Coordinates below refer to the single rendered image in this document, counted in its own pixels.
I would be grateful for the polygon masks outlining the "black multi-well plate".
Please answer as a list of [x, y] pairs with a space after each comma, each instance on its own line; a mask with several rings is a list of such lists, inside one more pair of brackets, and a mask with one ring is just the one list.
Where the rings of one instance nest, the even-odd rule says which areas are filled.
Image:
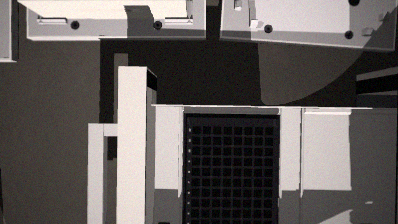
[[279, 168], [280, 115], [184, 113], [182, 224], [278, 224]]

